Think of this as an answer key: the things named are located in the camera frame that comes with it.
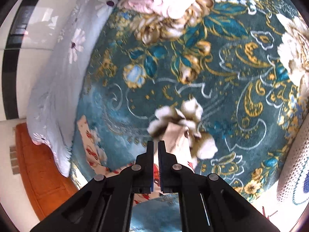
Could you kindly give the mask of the white perforated laundry basket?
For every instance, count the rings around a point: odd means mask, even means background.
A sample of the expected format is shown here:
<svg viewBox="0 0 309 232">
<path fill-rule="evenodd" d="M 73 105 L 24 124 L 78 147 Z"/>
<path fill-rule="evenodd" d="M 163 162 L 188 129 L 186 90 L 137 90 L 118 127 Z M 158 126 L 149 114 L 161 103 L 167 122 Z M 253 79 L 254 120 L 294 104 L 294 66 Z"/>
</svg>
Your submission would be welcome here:
<svg viewBox="0 0 309 232">
<path fill-rule="evenodd" d="M 277 200 L 294 205 L 308 201 L 308 117 L 302 123 L 281 171 Z"/>
</svg>

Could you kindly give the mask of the light blue daisy quilt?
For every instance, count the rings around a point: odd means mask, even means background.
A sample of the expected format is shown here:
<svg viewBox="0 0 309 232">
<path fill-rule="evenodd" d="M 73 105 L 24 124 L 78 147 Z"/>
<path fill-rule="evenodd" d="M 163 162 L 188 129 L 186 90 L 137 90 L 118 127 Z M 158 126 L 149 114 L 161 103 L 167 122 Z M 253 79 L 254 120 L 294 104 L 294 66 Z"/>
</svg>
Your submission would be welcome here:
<svg viewBox="0 0 309 232">
<path fill-rule="evenodd" d="M 97 38 L 118 0 L 77 0 L 41 69 L 27 107 L 28 133 L 68 177 L 79 96 Z"/>
</svg>

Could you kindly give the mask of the orange wooden bed frame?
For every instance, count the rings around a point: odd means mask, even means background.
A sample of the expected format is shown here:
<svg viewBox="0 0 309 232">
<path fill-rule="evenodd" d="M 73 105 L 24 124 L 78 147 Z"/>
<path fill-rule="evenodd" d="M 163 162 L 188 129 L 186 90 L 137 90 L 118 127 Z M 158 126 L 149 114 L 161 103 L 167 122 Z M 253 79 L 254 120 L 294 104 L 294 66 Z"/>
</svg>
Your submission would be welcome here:
<svg viewBox="0 0 309 232">
<path fill-rule="evenodd" d="M 19 172 L 32 208 L 43 220 L 72 197 L 77 188 L 57 169 L 47 145 L 35 145 L 25 123 L 15 128 Z"/>
</svg>

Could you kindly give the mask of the teal floral blanket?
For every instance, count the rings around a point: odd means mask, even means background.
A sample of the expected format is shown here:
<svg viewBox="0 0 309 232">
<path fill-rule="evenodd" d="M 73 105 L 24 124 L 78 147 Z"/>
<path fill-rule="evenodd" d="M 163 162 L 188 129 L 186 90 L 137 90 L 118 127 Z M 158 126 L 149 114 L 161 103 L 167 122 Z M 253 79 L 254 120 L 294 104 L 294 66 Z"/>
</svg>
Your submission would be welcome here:
<svg viewBox="0 0 309 232">
<path fill-rule="evenodd" d="M 253 203 L 279 178 L 307 89 L 308 26 L 290 0 L 196 0 L 180 19 L 123 0 L 84 78 L 71 177 L 120 172 L 175 123 L 194 171 Z"/>
</svg>

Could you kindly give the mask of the cream car print garment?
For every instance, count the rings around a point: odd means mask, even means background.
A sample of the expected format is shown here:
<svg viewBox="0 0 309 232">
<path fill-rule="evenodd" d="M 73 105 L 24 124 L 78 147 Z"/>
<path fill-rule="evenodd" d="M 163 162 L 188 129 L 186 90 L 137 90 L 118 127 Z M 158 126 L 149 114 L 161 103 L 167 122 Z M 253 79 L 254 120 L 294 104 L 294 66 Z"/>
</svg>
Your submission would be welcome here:
<svg viewBox="0 0 309 232">
<path fill-rule="evenodd" d="M 97 136 L 96 131 L 90 130 L 85 116 L 82 116 L 77 121 L 77 127 L 82 138 L 82 143 L 86 155 L 86 162 L 96 174 L 112 177 L 120 174 L 123 169 L 134 164 L 131 162 L 114 171 L 103 166 L 101 161 L 106 160 L 107 155 L 101 148 L 99 148 L 98 142 L 100 139 Z M 162 139 L 165 142 L 166 152 L 175 155 L 179 164 L 194 170 L 193 159 L 191 157 L 189 148 L 188 127 L 168 123 L 167 129 Z M 135 194 L 134 205 L 158 198 L 161 195 L 162 192 L 160 188 L 159 159 L 158 152 L 156 151 L 154 153 L 154 191 L 150 194 Z"/>
</svg>

